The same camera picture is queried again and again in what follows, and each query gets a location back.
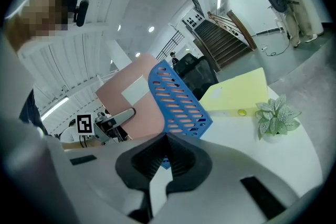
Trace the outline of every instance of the wooden handrail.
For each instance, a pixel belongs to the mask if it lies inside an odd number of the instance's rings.
[[[214,15],[211,12],[208,12],[208,16],[214,20],[216,22],[216,24],[223,28],[219,23],[218,20],[220,19],[225,19],[228,20],[227,18],[224,18],[222,16],[218,16],[218,15]],[[247,29],[245,28],[245,26],[243,25],[243,23],[238,19],[238,17],[233,13],[232,10],[227,12],[227,16],[231,19],[231,22],[239,29],[239,32],[243,35],[243,37],[246,39],[249,47],[252,50],[257,49],[257,45],[255,44],[252,36],[250,35],[250,33],[247,31]]]

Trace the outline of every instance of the gray floor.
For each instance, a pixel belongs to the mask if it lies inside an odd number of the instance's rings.
[[[258,48],[268,44],[268,54],[286,48],[285,39],[280,33],[255,37],[255,42]],[[312,43],[305,44],[301,41],[299,48],[289,47],[280,56],[267,57],[265,52],[254,51],[217,73],[219,81],[224,81],[263,67],[268,85],[277,94],[285,93],[288,104],[302,111],[299,119],[316,149],[324,179],[336,158],[334,48],[334,33],[326,30],[323,36]],[[330,54],[328,58],[325,57],[325,61],[322,60],[323,54]]]
[[[302,111],[299,120],[315,147],[326,179],[336,157],[336,65],[327,64],[286,97],[291,107]]]
[[[255,36],[253,39],[258,49],[224,67],[224,69],[217,73],[217,77],[219,81],[224,81],[263,67],[267,83],[271,84],[305,62],[323,46],[332,35],[332,31],[326,29],[325,33],[318,39],[310,43],[305,43],[302,40],[298,48],[294,49],[292,46],[289,46],[283,54],[271,57],[266,54],[270,55],[272,52],[282,52],[288,46],[288,39],[285,34],[274,32],[269,35]],[[262,52],[260,49],[265,45],[268,45],[268,48]]]

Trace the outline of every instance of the white pot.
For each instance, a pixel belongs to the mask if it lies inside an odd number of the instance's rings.
[[[267,143],[270,144],[276,144],[279,143],[281,140],[284,139],[283,134],[276,134],[276,135],[272,135],[272,134],[263,134],[262,139],[264,139]]]

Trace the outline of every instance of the black cable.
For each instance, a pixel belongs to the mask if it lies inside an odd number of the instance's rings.
[[[82,141],[80,140],[80,138],[81,138],[81,135],[79,136],[79,142],[80,142],[80,145],[81,145],[82,147],[84,147],[83,144],[82,144]]]
[[[283,52],[281,52],[281,53],[279,53],[279,54],[277,54],[276,52],[272,52],[270,55],[268,55],[267,52],[266,52],[266,55],[267,55],[267,56],[276,56],[276,55],[283,54],[283,53],[289,48],[289,45],[290,45],[290,41],[288,42],[288,46],[287,46],[287,48],[286,48]]]
[[[88,145],[86,144],[86,137],[85,137],[85,135],[83,135],[84,136],[84,144],[85,144],[85,147],[88,147]]]
[[[276,55],[283,54],[283,53],[289,48],[289,45],[290,45],[290,35],[289,35],[288,32],[287,32],[287,38],[289,39],[288,46],[287,46],[287,48],[286,48],[283,52],[281,52],[281,53],[279,53],[279,54],[277,54],[276,52],[272,52],[270,55],[268,55],[267,52],[265,52],[266,55],[267,55],[267,56],[276,56]]]

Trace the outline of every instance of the white paper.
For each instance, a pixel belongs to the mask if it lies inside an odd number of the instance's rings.
[[[221,91],[222,91],[222,87],[217,88],[216,90],[214,90],[213,94],[211,95],[211,98],[213,98],[213,99],[218,98]]]
[[[143,76],[135,80],[121,94],[134,106],[141,98],[149,92],[148,82]]]

